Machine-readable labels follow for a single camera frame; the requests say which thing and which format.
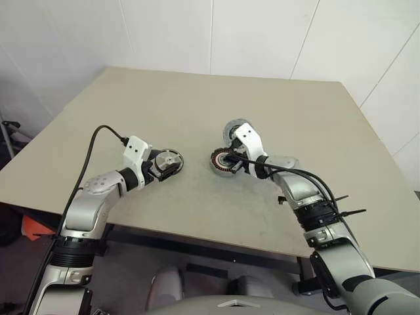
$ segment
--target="red object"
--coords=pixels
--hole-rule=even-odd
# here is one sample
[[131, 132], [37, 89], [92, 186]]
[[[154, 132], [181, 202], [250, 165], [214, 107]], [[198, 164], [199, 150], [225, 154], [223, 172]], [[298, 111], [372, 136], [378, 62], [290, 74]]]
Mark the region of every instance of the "red object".
[[35, 241], [40, 238], [39, 235], [54, 234], [54, 231], [24, 215], [22, 220], [22, 234], [31, 241]]

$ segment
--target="white wall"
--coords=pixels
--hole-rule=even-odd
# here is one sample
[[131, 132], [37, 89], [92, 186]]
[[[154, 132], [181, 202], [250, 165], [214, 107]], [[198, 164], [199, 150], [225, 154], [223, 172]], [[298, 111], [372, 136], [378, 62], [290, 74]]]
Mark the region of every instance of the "white wall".
[[36, 135], [105, 65], [340, 81], [420, 190], [419, 0], [0, 0], [0, 106]]

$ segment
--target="gray floor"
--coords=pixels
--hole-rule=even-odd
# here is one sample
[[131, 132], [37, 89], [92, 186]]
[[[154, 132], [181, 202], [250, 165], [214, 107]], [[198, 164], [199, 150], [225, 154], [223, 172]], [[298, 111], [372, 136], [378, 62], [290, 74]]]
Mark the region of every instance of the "gray floor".
[[[25, 300], [48, 242], [47, 239], [31, 242], [21, 237], [12, 245], [0, 248], [0, 302], [22, 303]], [[321, 295], [294, 296], [290, 287], [297, 277], [291, 274], [114, 242], [110, 242], [108, 254], [97, 257], [94, 262], [94, 276], [89, 286], [94, 292], [94, 307], [100, 307], [111, 314], [140, 314], [144, 310], [153, 275], [160, 268], [171, 264], [184, 269], [187, 263], [228, 270], [232, 279], [243, 274], [253, 275], [268, 284], [277, 299], [334, 314], [346, 314], [332, 312]], [[185, 272], [184, 275], [187, 297], [224, 293], [224, 279], [191, 272]], [[420, 294], [419, 275], [399, 274], [395, 281], [415, 294]]]

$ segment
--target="table top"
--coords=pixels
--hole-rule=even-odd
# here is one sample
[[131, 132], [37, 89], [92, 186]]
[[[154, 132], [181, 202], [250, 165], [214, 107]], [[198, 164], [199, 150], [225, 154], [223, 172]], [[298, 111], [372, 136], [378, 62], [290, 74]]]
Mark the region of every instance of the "table top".
[[[154, 148], [178, 150], [184, 169], [120, 200], [109, 221], [288, 255], [311, 253], [280, 189], [209, 168], [222, 130], [248, 119], [268, 154], [294, 156], [323, 178], [371, 264], [420, 271], [420, 203], [338, 82], [107, 68], [0, 172], [0, 201], [62, 213], [94, 129], [108, 124]], [[96, 138], [85, 180], [123, 167], [123, 147]]]

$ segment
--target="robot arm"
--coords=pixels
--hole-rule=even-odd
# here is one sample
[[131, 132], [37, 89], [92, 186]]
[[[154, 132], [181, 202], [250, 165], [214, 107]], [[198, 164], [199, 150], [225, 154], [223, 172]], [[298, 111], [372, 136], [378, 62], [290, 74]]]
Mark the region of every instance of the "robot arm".
[[310, 262], [327, 297], [341, 297], [353, 314], [416, 314], [420, 299], [388, 280], [375, 279], [333, 198], [328, 198], [318, 180], [296, 169], [293, 157], [269, 156], [261, 138], [244, 119], [228, 123], [224, 130], [228, 148], [215, 150], [211, 165], [217, 174], [231, 176], [240, 168], [258, 179], [277, 184], [304, 229], [304, 238], [314, 248]]
[[135, 136], [125, 146], [125, 168], [89, 179], [70, 204], [36, 294], [28, 299], [29, 314], [89, 314], [92, 291], [84, 286], [92, 278], [108, 213], [130, 190], [141, 190], [154, 178], [163, 181], [184, 164], [178, 152], [153, 150]]

